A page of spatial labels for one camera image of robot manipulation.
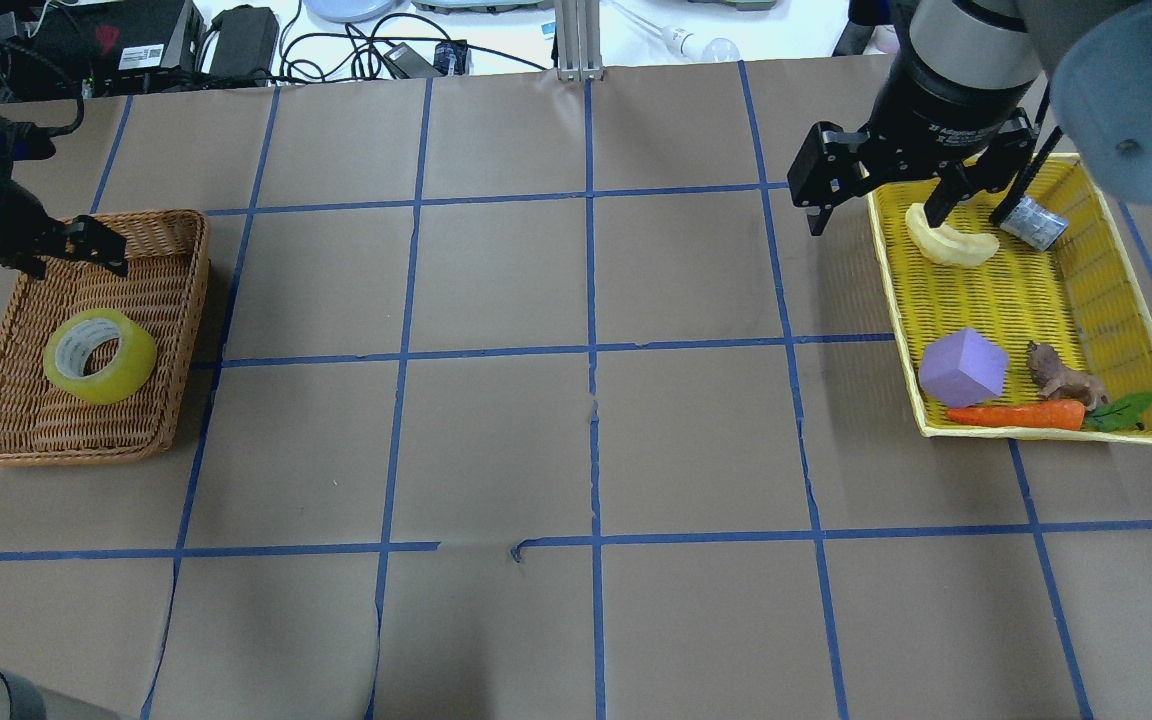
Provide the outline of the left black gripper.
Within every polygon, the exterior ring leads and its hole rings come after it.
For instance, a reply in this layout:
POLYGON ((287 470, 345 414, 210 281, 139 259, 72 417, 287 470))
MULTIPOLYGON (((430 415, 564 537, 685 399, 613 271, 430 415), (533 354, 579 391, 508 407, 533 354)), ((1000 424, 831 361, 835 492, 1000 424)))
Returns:
POLYGON ((45 281, 47 258, 92 264, 116 276, 129 273, 123 234, 91 215, 61 223, 26 188, 0 179, 0 266, 45 281))

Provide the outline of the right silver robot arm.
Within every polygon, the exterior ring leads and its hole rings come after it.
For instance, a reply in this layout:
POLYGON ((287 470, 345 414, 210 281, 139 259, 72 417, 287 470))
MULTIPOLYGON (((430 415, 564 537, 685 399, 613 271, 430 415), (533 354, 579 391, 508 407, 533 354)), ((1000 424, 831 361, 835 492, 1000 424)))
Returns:
POLYGON ((809 228, 882 184, 935 181, 929 223, 980 192, 1020 192, 1039 149, 1021 108, 1046 77, 1051 143, 1070 138, 1116 199, 1152 205, 1152 1, 856 1, 899 51, 867 123, 809 129, 788 190, 809 228))

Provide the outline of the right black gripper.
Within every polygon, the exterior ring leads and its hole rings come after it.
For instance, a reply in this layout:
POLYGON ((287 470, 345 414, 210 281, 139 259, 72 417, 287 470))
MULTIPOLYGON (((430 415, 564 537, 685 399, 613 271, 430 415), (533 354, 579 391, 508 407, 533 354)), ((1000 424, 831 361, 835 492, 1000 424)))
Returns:
POLYGON ((1005 190, 1038 138, 1020 105, 1030 86, 960 85, 914 50, 899 51, 867 123, 854 132, 814 123, 788 168, 788 190, 797 209, 808 209, 810 236, 823 236, 835 206, 882 184, 940 179, 923 205, 932 229, 960 202, 1005 190))

